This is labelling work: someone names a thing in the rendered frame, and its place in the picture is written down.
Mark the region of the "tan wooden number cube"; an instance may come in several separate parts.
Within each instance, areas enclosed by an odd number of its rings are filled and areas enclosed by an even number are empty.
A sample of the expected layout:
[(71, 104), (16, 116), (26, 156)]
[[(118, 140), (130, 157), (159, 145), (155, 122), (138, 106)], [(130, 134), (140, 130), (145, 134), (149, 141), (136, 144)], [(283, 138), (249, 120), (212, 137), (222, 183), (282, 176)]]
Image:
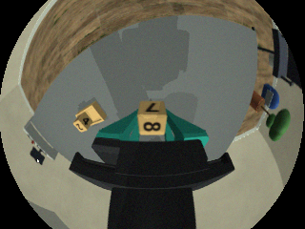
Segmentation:
[(90, 117), (84, 112), (80, 114), (73, 122), (73, 125), (80, 131), (85, 132), (89, 129), (92, 124)]
[(141, 135), (164, 135), (167, 113), (163, 101), (141, 101), (137, 113)]

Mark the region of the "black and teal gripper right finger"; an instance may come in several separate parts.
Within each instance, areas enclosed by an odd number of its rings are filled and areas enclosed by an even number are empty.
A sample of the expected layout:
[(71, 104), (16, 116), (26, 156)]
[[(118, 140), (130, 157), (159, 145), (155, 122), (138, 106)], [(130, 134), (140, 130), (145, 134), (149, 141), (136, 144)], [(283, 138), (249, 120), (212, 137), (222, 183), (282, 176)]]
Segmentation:
[(166, 109), (166, 113), (167, 113), (167, 124), (164, 134), (165, 141), (200, 139), (203, 144), (203, 147), (205, 147), (205, 145), (209, 141), (209, 137), (205, 130), (174, 115), (167, 109)]

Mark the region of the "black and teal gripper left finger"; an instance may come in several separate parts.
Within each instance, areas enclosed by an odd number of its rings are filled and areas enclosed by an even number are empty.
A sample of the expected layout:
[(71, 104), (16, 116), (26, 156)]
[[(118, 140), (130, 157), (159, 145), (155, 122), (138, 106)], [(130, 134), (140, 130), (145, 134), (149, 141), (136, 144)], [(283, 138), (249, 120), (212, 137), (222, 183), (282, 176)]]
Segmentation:
[[(134, 111), (132, 114), (99, 130), (96, 137), (139, 141), (140, 133), (137, 124), (137, 113), (138, 113), (138, 109)], [(132, 135), (130, 137), (131, 133)]]

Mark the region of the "tan wooden tray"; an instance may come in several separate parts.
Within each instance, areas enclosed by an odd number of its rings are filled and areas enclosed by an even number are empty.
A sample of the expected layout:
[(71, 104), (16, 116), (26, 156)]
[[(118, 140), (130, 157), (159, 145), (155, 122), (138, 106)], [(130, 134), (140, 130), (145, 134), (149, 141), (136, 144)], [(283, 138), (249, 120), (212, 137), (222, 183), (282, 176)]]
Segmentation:
[(75, 116), (78, 117), (84, 112), (86, 112), (86, 114), (92, 120), (91, 125), (102, 122), (107, 117), (96, 101), (79, 111)]

